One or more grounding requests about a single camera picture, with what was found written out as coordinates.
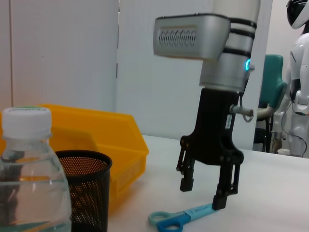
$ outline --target scissor handle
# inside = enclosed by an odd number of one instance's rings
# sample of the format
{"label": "scissor handle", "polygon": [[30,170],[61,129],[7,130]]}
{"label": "scissor handle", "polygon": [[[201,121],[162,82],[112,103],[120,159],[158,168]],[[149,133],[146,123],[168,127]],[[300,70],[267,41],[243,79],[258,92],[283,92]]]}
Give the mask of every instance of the scissor handle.
{"label": "scissor handle", "polygon": [[173,217],[171,219],[167,219],[161,221],[157,224],[157,228],[159,232],[182,232],[183,225],[190,222],[190,216],[187,214],[183,214],[178,217]]}
{"label": "scissor handle", "polygon": [[148,221],[149,221],[150,225],[156,226],[158,224],[158,222],[166,220],[166,219],[174,217],[174,216],[178,216],[178,215],[172,214],[172,213],[169,213],[169,212],[164,212],[164,211],[157,211],[157,212],[153,212],[152,214],[149,215]]}

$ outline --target table surface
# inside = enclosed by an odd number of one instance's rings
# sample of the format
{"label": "table surface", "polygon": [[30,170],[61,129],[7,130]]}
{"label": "table surface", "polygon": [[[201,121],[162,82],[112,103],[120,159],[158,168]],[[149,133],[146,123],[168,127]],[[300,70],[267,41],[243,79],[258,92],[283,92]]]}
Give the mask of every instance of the table surface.
{"label": "table surface", "polygon": [[[197,162],[193,191],[179,190],[178,140],[144,136],[149,148],[144,175],[109,217],[109,232],[155,232],[147,223],[153,211],[178,212],[212,203],[219,167]],[[239,194],[226,209],[191,222],[184,232],[309,231],[309,159],[244,151]]]}

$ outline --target water bottle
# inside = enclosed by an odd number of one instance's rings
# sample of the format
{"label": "water bottle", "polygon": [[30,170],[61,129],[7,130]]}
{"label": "water bottle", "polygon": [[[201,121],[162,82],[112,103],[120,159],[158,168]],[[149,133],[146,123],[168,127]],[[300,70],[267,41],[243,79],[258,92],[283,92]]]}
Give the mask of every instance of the water bottle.
{"label": "water bottle", "polygon": [[2,112],[6,148],[0,157],[0,232],[70,232],[69,185],[48,144],[51,111]]}

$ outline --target teal chair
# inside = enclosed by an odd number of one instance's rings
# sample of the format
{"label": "teal chair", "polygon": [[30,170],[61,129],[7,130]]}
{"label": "teal chair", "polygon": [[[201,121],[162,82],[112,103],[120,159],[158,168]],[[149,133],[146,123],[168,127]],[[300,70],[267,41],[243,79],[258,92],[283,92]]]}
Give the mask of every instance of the teal chair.
{"label": "teal chair", "polygon": [[263,73],[263,83],[259,101],[257,121],[265,121],[265,129],[255,130],[254,143],[263,143],[264,152],[270,152],[273,114],[281,105],[287,84],[282,80],[283,57],[266,55]]}

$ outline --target yellow plastic bin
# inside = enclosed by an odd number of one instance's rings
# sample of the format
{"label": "yellow plastic bin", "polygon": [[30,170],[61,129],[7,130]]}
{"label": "yellow plastic bin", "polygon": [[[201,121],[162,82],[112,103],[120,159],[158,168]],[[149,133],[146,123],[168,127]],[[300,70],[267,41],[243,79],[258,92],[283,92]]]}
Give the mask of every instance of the yellow plastic bin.
{"label": "yellow plastic bin", "polygon": [[[42,105],[52,111],[54,151],[92,150],[112,159],[110,211],[145,171],[148,148],[132,116],[101,111]],[[0,140],[0,152],[5,143]]]}

